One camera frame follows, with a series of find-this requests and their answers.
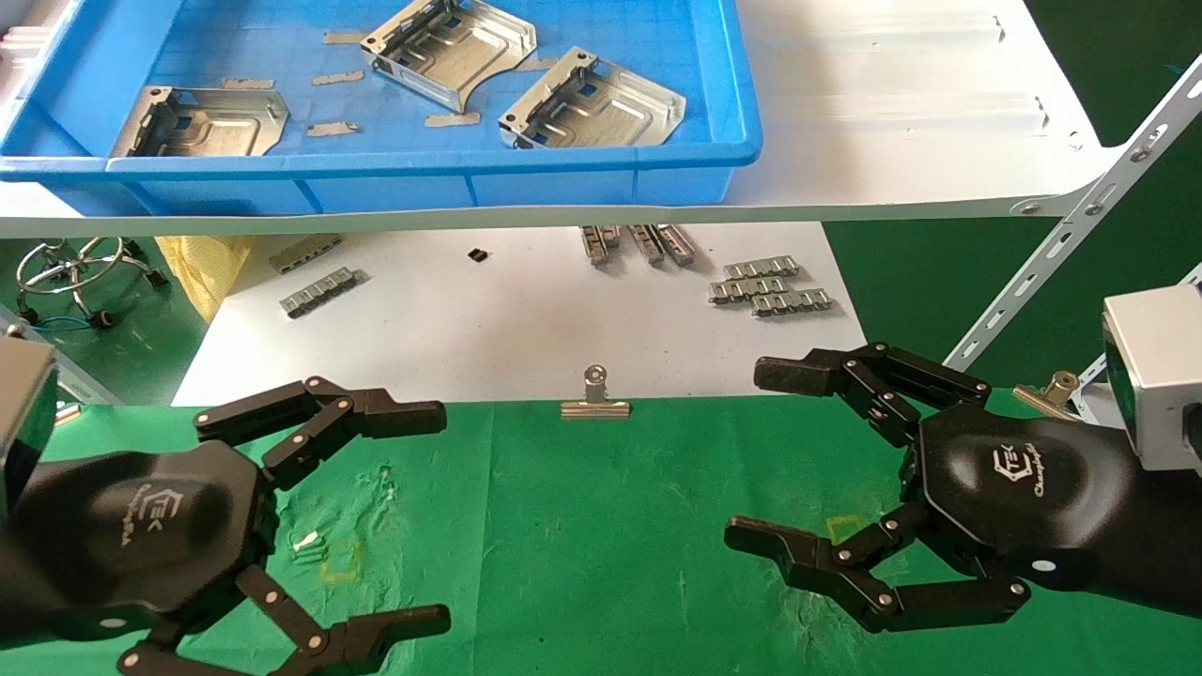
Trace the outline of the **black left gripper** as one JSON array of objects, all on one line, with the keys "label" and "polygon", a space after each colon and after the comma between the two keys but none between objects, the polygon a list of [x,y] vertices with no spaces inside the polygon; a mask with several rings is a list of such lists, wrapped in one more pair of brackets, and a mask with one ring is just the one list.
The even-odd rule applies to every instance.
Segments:
[{"label": "black left gripper", "polygon": [[[447,423],[439,401],[400,403],[385,389],[309,376],[197,414],[202,444],[183,453],[41,463],[26,484],[26,644],[111,640],[154,625],[117,671],[239,675],[177,646],[244,595],[294,645],[270,675],[377,674],[395,644],[447,633],[448,607],[319,625],[262,568],[279,524],[270,487],[294,488],[356,437],[438,434]],[[263,474],[236,449],[279,432],[287,437],[263,453]]]}]

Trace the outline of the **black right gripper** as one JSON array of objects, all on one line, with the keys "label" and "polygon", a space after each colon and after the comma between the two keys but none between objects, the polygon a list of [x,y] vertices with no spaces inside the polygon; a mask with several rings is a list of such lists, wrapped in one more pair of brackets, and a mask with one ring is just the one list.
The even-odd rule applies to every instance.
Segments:
[{"label": "black right gripper", "polygon": [[[845,542],[762,518],[725,526],[726,547],[772,561],[786,586],[825,595],[864,630],[1004,623],[1030,598],[1014,576],[1052,591],[1137,591],[1137,530],[1123,512],[1141,467],[1120,431],[1005,419],[983,409],[987,383],[883,342],[758,358],[754,384],[838,397],[893,447],[916,441],[927,506],[906,503]],[[910,401],[950,409],[920,423]],[[916,540],[966,579],[889,587],[874,576]]]}]

